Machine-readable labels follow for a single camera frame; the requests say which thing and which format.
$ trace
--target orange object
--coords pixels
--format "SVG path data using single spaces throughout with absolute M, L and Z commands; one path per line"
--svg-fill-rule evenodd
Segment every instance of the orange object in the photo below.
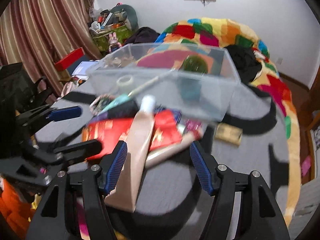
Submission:
M 35 210 L 31 204 L 20 201 L 14 188 L 4 179 L 4 190 L 0 195 L 0 212 L 8 225 L 20 239 L 26 237 L 29 228 L 29 218 L 32 218 Z
M 114 29 L 121 27 L 121 26 L 122 26 L 121 23 L 115 23 L 115 24 L 111 25 L 111 30 L 114 30 Z

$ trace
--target white bottle cap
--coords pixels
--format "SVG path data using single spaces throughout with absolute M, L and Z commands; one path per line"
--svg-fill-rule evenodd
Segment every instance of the white bottle cap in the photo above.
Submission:
M 145 95 L 141 101 L 140 111 L 151 114 L 153 113 L 155 106 L 156 106 L 156 98 L 152 95 Z

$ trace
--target pink sticky note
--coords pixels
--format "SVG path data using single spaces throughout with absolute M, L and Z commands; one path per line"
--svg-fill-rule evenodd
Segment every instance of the pink sticky note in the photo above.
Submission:
M 311 168 L 311 156 L 308 155 L 306 159 L 303 161 L 303 163 L 301 164 L 302 177 L 304 177 L 307 174 L 310 168 Z

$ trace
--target plush toy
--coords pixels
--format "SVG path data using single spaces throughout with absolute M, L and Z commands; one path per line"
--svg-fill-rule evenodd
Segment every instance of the plush toy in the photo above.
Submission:
M 109 34 L 109 53 L 122 47 L 122 44 L 118 41 L 116 33 Z
M 35 210 L 31 209 L 31 204 L 20 200 L 14 188 L 5 179 L 1 180 L 0 212 L 17 236 L 24 239 L 30 224 L 29 218 L 33 217 Z

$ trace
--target purple package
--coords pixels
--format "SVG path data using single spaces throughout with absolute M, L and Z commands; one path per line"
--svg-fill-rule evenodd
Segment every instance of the purple package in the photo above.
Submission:
M 163 110 L 166 110 L 167 108 L 165 108 L 164 106 L 162 105 L 159 105 L 159 106 L 156 106 L 155 109 L 153 110 L 153 114 L 158 114 L 160 112 L 162 112 Z
M 176 120 L 176 123 L 179 123 L 181 120 L 181 111 L 175 110 L 175 109 L 169 109 L 169 110 L 172 112 L 173 117 Z
M 198 127 L 200 127 L 202 123 L 198 120 L 187 119 L 185 120 L 185 125 L 186 125 L 187 131 L 194 131 Z

